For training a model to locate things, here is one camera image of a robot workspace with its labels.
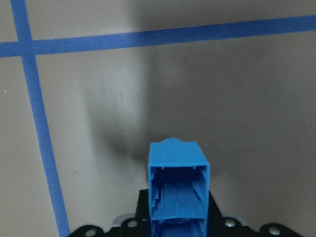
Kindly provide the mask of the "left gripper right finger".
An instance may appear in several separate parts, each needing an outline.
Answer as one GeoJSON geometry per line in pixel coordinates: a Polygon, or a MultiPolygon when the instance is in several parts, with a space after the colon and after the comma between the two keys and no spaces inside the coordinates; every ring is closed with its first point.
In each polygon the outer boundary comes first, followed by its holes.
{"type": "Polygon", "coordinates": [[[209,193],[207,234],[208,237],[299,237],[300,234],[279,223],[267,223],[258,231],[250,228],[239,218],[223,215],[209,193]]]}

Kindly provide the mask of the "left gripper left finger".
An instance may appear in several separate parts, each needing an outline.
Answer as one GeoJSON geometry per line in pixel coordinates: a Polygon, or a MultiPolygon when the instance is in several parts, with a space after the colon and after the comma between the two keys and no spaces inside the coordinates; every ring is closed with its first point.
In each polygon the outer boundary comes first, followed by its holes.
{"type": "Polygon", "coordinates": [[[150,219],[148,211],[148,190],[139,191],[136,211],[115,219],[112,227],[105,231],[96,225],[84,225],[72,233],[71,237],[150,237],[150,219]]]}

